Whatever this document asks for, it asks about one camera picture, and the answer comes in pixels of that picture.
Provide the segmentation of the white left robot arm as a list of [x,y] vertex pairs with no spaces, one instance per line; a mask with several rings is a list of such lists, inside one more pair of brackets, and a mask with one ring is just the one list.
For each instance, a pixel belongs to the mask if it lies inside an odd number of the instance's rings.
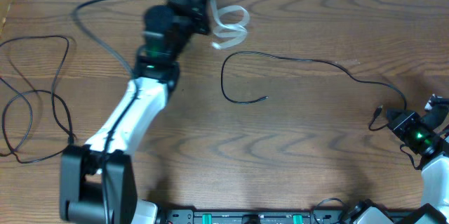
[[155,203],[138,199],[132,160],[180,76],[177,57],[193,34],[210,33],[208,0],[167,0],[144,14],[145,42],[131,67],[72,12],[78,28],[130,74],[128,88],[102,128],[82,146],[69,145],[60,169],[60,217],[71,223],[164,223]]

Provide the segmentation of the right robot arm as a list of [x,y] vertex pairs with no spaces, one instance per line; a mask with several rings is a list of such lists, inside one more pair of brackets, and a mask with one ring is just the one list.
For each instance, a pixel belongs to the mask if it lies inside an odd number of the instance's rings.
[[414,154],[420,163],[414,169],[421,172],[424,189],[421,207],[413,214],[414,223],[448,222],[448,141],[435,130],[448,116],[448,108],[437,106],[424,116],[412,110],[388,109],[387,127]]

